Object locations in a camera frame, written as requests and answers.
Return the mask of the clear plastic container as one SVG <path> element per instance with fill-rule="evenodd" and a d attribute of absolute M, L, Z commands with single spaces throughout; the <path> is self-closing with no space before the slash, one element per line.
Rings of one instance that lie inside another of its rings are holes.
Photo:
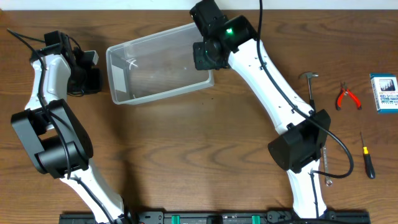
<path fill-rule="evenodd" d="M 116 105 L 138 105 L 212 87 L 211 70 L 197 70 L 193 44 L 202 36 L 196 25 L 147 35 L 109 47 L 106 67 Z"/>

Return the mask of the small steel claw hammer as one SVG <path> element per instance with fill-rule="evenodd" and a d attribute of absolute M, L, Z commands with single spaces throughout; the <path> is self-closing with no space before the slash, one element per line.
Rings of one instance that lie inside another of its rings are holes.
<path fill-rule="evenodd" d="M 313 99 L 313 90 L 312 90 L 312 80 L 319 76 L 316 72 L 304 72 L 300 75 L 300 78 L 306 78 L 308 82 L 308 94 L 309 94 L 309 103 L 310 106 L 316 111 L 315 100 Z"/>

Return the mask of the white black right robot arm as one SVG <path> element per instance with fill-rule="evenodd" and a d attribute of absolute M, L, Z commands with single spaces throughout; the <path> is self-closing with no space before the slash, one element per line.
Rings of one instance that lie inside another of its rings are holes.
<path fill-rule="evenodd" d="M 320 218 L 326 212 L 318 176 L 321 148 L 330 127 L 328 113 L 316 112 L 294 92 L 244 16 L 228 19 L 221 13 L 192 12 L 191 17 L 203 37 L 193 45 L 195 68 L 230 68 L 248 84 L 278 134 L 268 150 L 288 175 L 295 214 Z"/>

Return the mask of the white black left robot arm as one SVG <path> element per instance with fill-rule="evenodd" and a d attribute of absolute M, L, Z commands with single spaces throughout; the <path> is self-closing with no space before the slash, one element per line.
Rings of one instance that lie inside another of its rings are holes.
<path fill-rule="evenodd" d="M 31 65 L 32 94 L 11 125 L 34 167 L 71 187 L 95 223 L 134 223 L 123 198 L 95 166 L 91 139 L 66 102 L 72 70 L 65 56 L 36 51 Z"/>

